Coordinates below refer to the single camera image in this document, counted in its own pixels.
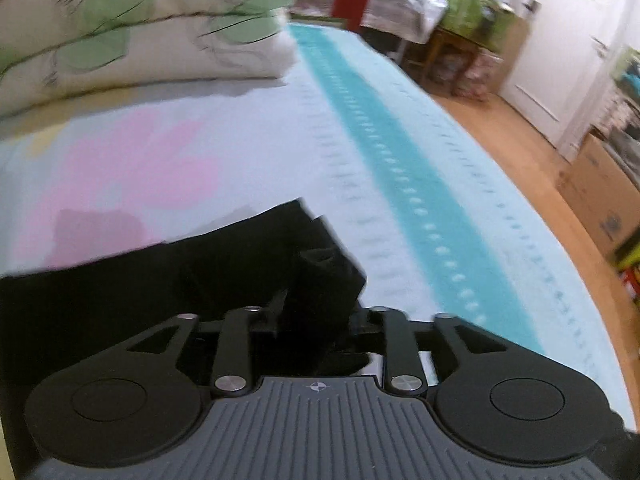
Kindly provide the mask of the brown wooden stool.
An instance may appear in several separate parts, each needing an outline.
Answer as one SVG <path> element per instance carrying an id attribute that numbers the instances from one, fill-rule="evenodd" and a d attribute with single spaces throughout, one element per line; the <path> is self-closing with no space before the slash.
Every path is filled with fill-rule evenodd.
<path id="1" fill-rule="evenodd" d="M 428 92 L 486 101 L 501 58 L 475 41 L 437 27 L 426 44 L 412 44 L 401 68 Z"/>

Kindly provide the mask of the brown cardboard box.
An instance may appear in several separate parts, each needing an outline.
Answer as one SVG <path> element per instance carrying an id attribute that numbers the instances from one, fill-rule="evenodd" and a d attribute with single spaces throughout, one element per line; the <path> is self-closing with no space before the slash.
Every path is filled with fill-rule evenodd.
<path id="1" fill-rule="evenodd" d="M 558 190 L 608 260 L 639 229 L 639 190 L 596 136 L 585 137 Z"/>

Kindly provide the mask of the pastel patterned bed sheet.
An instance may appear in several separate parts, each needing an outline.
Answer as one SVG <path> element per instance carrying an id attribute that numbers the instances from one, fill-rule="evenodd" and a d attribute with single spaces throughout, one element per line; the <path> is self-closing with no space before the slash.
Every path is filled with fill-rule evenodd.
<path id="1" fill-rule="evenodd" d="M 349 32 L 296 25 L 276 80 L 88 94 L 1 123 L 1 270 L 71 266 L 302 200 L 363 302 L 449 312 L 579 370 L 636 421 L 570 256 L 499 165 Z"/>

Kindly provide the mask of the floral folded quilt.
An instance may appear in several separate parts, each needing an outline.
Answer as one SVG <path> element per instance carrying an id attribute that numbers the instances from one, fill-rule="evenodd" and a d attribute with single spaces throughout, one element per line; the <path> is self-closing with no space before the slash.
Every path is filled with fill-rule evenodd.
<path id="1" fill-rule="evenodd" d="M 279 78 L 295 0 L 1 0 L 1 111 L 173 80 Z"/>

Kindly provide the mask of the floral storage bag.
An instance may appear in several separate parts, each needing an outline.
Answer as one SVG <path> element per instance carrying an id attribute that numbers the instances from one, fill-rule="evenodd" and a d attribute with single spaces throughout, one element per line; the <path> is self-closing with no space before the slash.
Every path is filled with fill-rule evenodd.
<path id="1" fill-rule="evenodd" d="M 428 76 L 452 96 L 484 102 L 501 64 L 502 58 L 486 49 L 477 54 L 449 49 L 436 58 Z"/>

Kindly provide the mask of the white door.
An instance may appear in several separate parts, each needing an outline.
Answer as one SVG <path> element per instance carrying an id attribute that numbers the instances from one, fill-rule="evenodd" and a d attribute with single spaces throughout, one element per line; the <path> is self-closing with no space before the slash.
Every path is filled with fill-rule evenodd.
<path id="1" fill-rule="evenodd" d="M 578 115 L 613 50 L 629 0 L 524 0 L 529 34 L 500 96 L 566 159 L 582 143 Z"/>

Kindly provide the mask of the black pants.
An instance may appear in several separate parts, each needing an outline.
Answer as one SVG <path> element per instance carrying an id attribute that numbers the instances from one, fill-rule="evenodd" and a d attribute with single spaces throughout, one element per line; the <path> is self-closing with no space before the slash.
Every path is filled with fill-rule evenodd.
<path id="1" fill-rule="evenodd" d="M 350 343 L 366 279 L 326 224 L 296 200 L 171 243 L 1 282 L 1 418 L 14 474 L 46 457 L 25 419 L 46 378 L 181 313 L 220 322 L 268 307 L 285 292 L 272 330 L 250 340 L 254 375 L 348 376 L 368 356 Z M 179 368 L 199 386 L 217 339 L 198 335 Z"/>

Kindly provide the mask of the green patterned bag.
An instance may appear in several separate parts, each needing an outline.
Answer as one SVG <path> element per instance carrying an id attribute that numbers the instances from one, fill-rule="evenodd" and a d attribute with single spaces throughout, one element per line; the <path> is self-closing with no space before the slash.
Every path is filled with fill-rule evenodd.
<path id="1" fill-rule="evenodd" d="M 504 0 L 447 0 L 439 27 L 500 53 L 514 18 L 512 6 Z"/>

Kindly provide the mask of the table with checkered cloth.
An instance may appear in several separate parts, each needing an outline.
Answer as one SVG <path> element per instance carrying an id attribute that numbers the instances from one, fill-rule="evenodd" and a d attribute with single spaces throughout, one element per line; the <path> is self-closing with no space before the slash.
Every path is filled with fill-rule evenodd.
<path id="1" fill-rule="evenodd" d="M 374 50 L 400 62 L 412 44 L 426 44 L 444 17 L 447 0 L 368 0 L 358 34 Z M 296 0 L 291 13 L 329 21 L 334 0 Z"/>

